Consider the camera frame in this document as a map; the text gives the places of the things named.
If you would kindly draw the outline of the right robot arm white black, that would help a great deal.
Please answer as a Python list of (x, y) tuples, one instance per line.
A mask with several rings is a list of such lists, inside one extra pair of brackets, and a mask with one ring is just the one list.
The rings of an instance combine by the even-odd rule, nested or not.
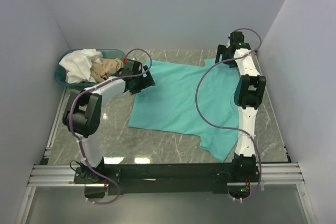
[(235, 156), (230, 175), (241, 182), (259, 175), (256, 164), (255, 124), (258, 108), (261, 105), (266, 87), (266, 77), (257, 70), (254, 51), (245, 42), (243, 29), (237, 29), (228, 36), (227, 45), (218, 45), (215, 62), (222, 62), (237, 68), (239, 82), (234, 93), (234, 104), (238, 108), (239, 127)]

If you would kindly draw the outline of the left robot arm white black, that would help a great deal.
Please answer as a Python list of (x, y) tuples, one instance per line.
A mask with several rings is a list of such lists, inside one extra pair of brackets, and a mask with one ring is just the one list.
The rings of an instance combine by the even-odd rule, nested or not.
[(81, 165), (87, 167), (86, 176), (91, 182), (99, 183), (105, 176), (103, 156), (95, 136), (100, 126), (102, 106), (120, 94), (137, 94), (155, 86), (151, 66), (152, 62), (147, 66), (127, 59), (121, 69), (107, 80), (71, 93), (62, 122), (76, 139)]

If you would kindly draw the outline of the teal t shirt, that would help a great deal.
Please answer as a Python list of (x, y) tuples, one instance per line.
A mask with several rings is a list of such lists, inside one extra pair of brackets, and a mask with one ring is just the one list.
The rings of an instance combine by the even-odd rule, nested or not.
[(129, 126), (197, 135), (201, 148), (224, 161), (238, 139), (239, 116), (233, 102), (239, 75), (214, 59), (205, 66), (154, 61), (155, 86), (135, 96)]

